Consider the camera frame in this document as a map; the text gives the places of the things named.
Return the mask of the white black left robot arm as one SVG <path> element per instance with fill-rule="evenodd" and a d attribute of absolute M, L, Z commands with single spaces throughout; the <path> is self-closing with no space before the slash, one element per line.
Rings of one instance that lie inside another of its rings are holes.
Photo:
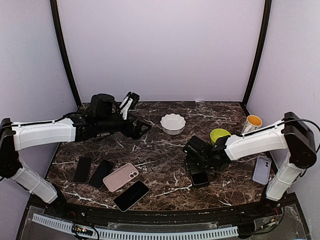
<path fill-rule="evenodd" d="M 0 176 L 11 179 L 38 196 L 60 218 L 67 218 L 70 206 L 52 183 L 20 160 L 19 152 L 42 145 L 78 143 L 99 135 L 121 133 L 127 138 L 140 139 L 151 125 L 131 114 L 140 97 L 129 92 L 121 103 L 105 93 L 91 97 L 89 107 L 70 112 L 59 119 L 36 122 L 12 122 L 4 118 L 0 123 Z"/>

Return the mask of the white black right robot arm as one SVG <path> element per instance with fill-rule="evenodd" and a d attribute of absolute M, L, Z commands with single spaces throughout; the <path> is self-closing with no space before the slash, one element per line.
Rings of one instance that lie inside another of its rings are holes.
<path fill-rule="evenodd" d="M 255 213 L 266 217 L 275 208 L 286 190 L 317 161 L 320 146 L 315 143 L 308 119 L 299 118 L 289 111 L 281 120 L 247 133 L 223 136 L 210 144 L 192 136 L 183 147 L 186 159 L 199 172 L 218 169 L 226 163 L 243 157 L 274 151 L 288 150 L 275 177 L 267 184 L 265 198 L 255 205 Z"/>

